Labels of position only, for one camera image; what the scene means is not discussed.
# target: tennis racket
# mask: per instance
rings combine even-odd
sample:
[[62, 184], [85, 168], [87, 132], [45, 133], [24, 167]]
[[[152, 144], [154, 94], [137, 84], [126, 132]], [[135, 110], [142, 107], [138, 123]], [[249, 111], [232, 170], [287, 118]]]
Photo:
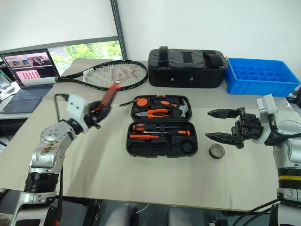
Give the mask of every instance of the tennis racket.
[[[83, 76], [83, 81], [75, 78]], [[148, 78], [147, 68], [132, 60], [116, 60], [96, 65], [82, 72], [64, 76], [23, 80], [25, 86], [74, 82], [98, 90], [108, 90], [115, 80], [120, 80], [120, 89], [128, 90], [140, 86]]]

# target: laptop screen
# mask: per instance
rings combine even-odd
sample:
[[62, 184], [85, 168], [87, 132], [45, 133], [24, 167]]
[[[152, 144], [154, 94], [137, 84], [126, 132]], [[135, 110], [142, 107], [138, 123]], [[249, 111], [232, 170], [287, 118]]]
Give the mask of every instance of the laptop screen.
[[1, 54], [19, 86], [27, 79], [57, 77], [59, 73], [47, 49]]

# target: window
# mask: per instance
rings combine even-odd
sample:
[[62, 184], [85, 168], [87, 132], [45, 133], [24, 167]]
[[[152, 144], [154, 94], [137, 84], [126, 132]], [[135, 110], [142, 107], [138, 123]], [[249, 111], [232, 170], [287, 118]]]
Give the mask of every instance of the window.
[[76, 58], [122, 60], [119, 41], [49, 48], [49, 52], [60, 75]]

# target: laptop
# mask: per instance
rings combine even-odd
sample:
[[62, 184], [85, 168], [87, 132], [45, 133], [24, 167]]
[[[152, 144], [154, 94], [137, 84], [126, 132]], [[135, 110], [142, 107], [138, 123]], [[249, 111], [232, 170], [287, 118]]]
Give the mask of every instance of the laptop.
[[0, 56], [20, 86], [20, 90], [0, 113], [32, 113], [53, 85], [25, 86], [23, 81], [59, 76], [48, 49], [5, 53]]

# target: pliers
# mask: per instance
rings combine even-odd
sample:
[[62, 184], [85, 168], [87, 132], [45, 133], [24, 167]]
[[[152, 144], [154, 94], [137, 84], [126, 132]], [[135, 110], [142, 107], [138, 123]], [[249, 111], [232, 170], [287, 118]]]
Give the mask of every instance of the pliers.
[[154, 115], [156, 113], [168, 113], [168, 109], [155, 109], [155, 110], [148, 110], [147, 112], [139, 112], [136, 113], [136, 116], [142, 117], [146, 116], [149, 119], [155, 118], [155, 117], [168, 117], [168, 114], [164, 115]]

